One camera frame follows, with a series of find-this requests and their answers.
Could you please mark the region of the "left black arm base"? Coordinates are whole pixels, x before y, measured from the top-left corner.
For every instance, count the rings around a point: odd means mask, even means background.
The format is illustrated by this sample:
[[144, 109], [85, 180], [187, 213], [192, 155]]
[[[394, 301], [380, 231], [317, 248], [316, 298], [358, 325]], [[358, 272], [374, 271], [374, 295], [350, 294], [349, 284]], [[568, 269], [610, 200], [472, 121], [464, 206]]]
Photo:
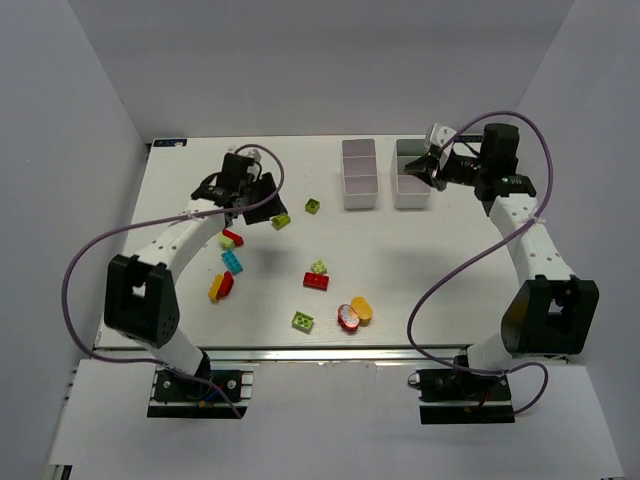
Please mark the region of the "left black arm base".
[[234, 405], [239, 416], [218, 390], [196, 386], [166, 369], [157, 369], [147, 407], [148, 418], [158, 419], [241, 419], [252, 396], [254, 369], [223, 365], [211, 371], [215, 384]]

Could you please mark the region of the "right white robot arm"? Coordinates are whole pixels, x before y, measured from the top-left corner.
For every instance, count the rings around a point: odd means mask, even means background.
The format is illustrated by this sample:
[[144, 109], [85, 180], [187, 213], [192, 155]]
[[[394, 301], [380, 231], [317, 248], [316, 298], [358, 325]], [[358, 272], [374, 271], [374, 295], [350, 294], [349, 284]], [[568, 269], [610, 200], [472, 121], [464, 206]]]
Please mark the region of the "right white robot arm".
[[552, 241], [533, 183], [517, 171], [518, 128], [486, 125], [475, 157], [455, 153], [456, 136], [454, 129], [434, 124], [425, 138], [425, 154], [404, 170], [439, 191], [449, 184], [473, 187], [502, 236], [519, 290], [499, 332], [468, 346], [453, 368], [499, 375], [515, 370], [522, 359], [581, 353], [600, 292], [594, 281], [578, 277]]

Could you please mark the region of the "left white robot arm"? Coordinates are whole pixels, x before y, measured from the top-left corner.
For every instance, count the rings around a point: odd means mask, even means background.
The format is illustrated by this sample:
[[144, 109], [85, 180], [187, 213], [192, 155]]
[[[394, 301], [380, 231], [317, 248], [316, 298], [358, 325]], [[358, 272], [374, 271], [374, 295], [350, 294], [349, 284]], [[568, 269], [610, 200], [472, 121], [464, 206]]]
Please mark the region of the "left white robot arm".
[[279, 197], [283, 178], [262, 166], [266, 151], [246, 144], [226, 153], [220, 171], [200, 182], [156, 239], [129, 256], [115, 256], [108, 265], [104, 324], [189, 382], [209, 379], [210, 366], [205, 352], [179, 328], [176, 283], [205, 244], [235, 218], [251, 225], [286, 213]]

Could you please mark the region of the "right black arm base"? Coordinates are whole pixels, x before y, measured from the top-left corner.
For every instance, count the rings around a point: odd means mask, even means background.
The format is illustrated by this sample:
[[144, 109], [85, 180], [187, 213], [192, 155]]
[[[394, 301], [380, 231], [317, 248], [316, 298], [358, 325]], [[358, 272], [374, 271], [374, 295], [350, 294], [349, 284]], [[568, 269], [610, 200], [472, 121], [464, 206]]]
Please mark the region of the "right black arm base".
[[419, 392], [422, 425], [481, 425], [515, 422], [506, 376], [450, 368], [416, 370], [407, 385]]

